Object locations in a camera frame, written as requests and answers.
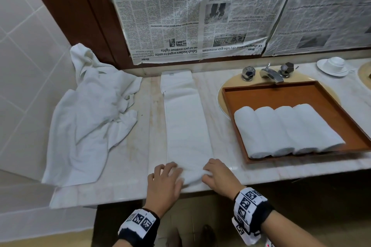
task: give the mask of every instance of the person's left hand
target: person's left hand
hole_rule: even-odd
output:
[[[147,199],[143,208],[155,212],[159,218],[162,218],[179,198],[184,180],[177,181],[177,179],[183,169],[176,168],[169,175],[170,170],[177,166],[175,162],[157,165],[155,173],[148,175]]]

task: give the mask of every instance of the finger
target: finger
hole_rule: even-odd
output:
[[[155,167],[155,175],[154,176],[160,176],[161,169],[164,169],[164,168],[165,168],[164,164],[157,165]]]
[[[174,180],[178,179],[180,174],[183,172],[183,168],[176,168],[174,170],[174,172],[172,173],[171,175],[171,178],[173,178]]]
[[[207,164],[204,166],[203,170],[207,170],[207,171],[212,172],[212,171],[214,170],[214,164],[212,164],[212,163],[207,163]]]
[[[207,184],[209,188],[211,188],[212,190],[215,190],[215,180],[210,177],[209,175],[205,174],[202,176],[202,182],[204,184]]]
[[[178,164],[176,164],[175,162],[170,162],[166,164],[162,175],[166,177],[169,176],[170,170],[176,166],[178,166]]]
[[[153,181],[153,178],[155,177],[155,174],[151,173],[148,175],[148,183]]]
[[[182,190],[182,186],[183,186],[183,184],[184,184],[184,179],[183,179],[183,178],[180,178],[180,179],[175,183],[174,194],[175,194],[176,199],[178,199],[179,196],[180,196],[180,191]]]

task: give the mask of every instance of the wooden tray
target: wooden tray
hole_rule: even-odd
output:
[[[223,98],[233,124],[238,143],[246,162],[261,162],[267,160],[293,159],[307,155],[345,154],[350,152],[371,151],[371,139],[345,112],[345,110],[327,93],[318,81],[293,83],[264,84],[223,88]],[[261,107],[279,108],[284,105],[294,107],[298,104],[310,104],[318,114],[346,142],[335,152],[311,153],[305,155],[287,155],[281,157],[266,157],[251,159],[248,157],[240,132],[234,121],[236,110],[249,106],[253,110]]]

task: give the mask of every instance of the faucet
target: faucet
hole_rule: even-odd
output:
[[[262,78],[270,78],[273,79],[275,84],[283,83],[283,77],[275,70],[269,68],[271,64],[267,64],[265,68],[260,70],[260,76]]]

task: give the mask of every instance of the newspaper article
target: newspaper article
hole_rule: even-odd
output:
[[[134,64],[261,54],[285,0],[113,0]]]
[[[371,0],[288,0],[266,56],[371,46]]]

